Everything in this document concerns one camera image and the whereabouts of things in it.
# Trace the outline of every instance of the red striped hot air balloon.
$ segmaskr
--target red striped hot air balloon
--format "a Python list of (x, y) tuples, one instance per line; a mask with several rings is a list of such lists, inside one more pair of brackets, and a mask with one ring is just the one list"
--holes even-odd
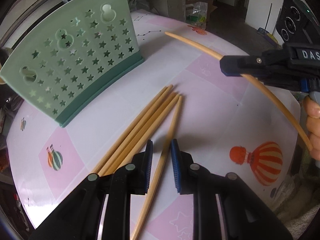
[(230, 159), (239, 165), (249, 163), (254, 176), (263, 186), (273, 184), (282, 168), (282, 152), (275, 142), (263, 143), (252, 153), (247, 152), (244, 147), (233, 147)]

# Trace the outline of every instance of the green striped hot air balloon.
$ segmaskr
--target green striped hot air balloon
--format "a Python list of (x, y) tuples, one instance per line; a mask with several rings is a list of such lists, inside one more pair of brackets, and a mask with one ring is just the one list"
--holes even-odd
[(55, 171), (58, 171), (58, 170), (61, 169), (61, 166), (62, 166), (62, 163), (63, 163), (62, 155), (61, 155), (60, 152), (55, 151), (53, 149), (53, 145), (50, 146), (50, 149), (51, 149), (51, 153), (52, 153), (52, 162), (51, 162), (52, 168)]

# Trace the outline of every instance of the table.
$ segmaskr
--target table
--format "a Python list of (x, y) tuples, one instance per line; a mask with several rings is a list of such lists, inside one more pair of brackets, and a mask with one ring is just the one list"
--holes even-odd
[[(34, 227), (81, 182), (145, 105), (168, 84), (184, 95), (176, 133), (180, 149), (219, 175), (237, 173), (267, 204), (270, 193), (284, 180), (292, 159), (297, 132), (282, 113), (243, 78), (225, 77), (214, 58), (164, 34), (197, 41), (226, 55), (246, 55), (227, 41), (185, 23), (146, 11), (132, 13), (145, 62), (102, 92), (66, 128), (24, 102), (10, 129), (7, 144), (13, 179)], [(289, 91), (270, 88), (299, 119), (300, 106)], [(172, 113), (152, 136), (151, 177), (162, 150)], [(262, 143), (276, 142), (283, 155), (277, 180), (263, 186), (248, 163), (231, 161), (234, 146), (253, 152)], [(63, 157), (59, 171), (48, 164), (47, 147)], [(132, 196), (131, 228), (145, 196)], [(141, 239), (192, 237), (192, 195), (177, 194), (168, 158), (158, 193)]]

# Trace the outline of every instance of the fingernail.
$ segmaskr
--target fingernail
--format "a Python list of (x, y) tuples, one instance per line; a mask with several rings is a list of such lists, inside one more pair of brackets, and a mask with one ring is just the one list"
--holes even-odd
[(320, 109), (319, 108), (314, 108), (314, 109), (312, 109), (311, 112), (314, 117), (320, 117)]

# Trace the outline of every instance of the green plastic basket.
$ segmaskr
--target green plastic basket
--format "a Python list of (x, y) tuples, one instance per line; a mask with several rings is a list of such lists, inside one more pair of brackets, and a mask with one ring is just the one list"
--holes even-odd
[(65, 127), (142, 62), (127, 0), (72, 0), (21, 41), (0, 76)]

